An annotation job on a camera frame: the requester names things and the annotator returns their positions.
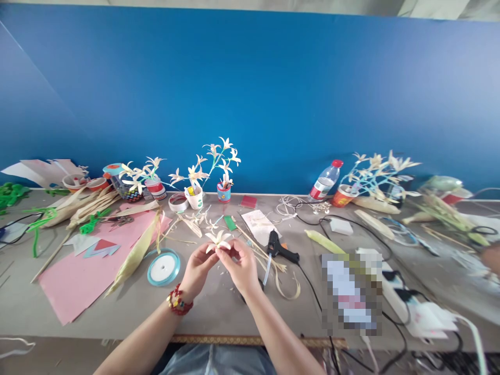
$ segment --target hand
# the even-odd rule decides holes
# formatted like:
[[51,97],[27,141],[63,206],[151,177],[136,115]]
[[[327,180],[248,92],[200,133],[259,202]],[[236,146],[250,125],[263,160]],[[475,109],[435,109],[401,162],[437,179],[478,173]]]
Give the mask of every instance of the hand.
[[[234,239],[228,243],[231,249],[216,249],[216,253],[229,271],[234,285],[246,299],[249,295],[261,291],[254,251],[240,239]],[[238,259],[238,262],[234,262],[233,257]]]
[[219,261],[213,251],[206,253],[209,242],[197,248],[189,257],[186,272],[179,290],[182,290],[182,300],[191,303],[200,294],[207,280],[210,269]]

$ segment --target person's left hand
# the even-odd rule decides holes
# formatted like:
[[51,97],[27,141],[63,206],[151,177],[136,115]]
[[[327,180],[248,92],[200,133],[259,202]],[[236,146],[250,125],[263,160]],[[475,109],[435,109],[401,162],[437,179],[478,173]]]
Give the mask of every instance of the person's left hand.
[[206,253],[209,243],[204,243],[197,248],[187,262],[186,272],[179,287],[179,290],[182,290],[181,298],[186,303],[191,303],[200,294],[207,280],[208,272],[219,261],[219,257],[214,251]]

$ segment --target bottle label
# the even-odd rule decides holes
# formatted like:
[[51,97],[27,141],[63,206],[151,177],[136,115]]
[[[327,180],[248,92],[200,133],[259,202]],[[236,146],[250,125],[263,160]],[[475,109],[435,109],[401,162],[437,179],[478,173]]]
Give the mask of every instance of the bottle label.
[[327,196],[331,188],[332,186],[323,185],[321,182],[316,181],[309,195],[314,199],[323,199]]

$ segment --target white eraser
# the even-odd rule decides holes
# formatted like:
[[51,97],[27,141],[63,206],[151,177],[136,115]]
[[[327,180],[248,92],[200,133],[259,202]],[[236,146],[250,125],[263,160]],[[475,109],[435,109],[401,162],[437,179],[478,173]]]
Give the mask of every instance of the white eraser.
[[345,220],[331,218],[330,228],[332,229],[332,232],[337,232],[345,235],[353,234],[353,228],[351,227],[351,223]]

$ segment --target person's right hand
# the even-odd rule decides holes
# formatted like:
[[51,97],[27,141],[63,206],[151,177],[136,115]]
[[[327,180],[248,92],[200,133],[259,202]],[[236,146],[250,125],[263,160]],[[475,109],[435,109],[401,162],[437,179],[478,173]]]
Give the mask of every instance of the person's right hand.
[[[253,250],[240,239],[231,240],[229,244],[231,249],[227,251],[216,249],[215,251],[224,267],[229,271],[234,285],[246,299],[249,295],[261,290],[255,255]],[[233,257],[238,259],[238,262],[234,262]]]

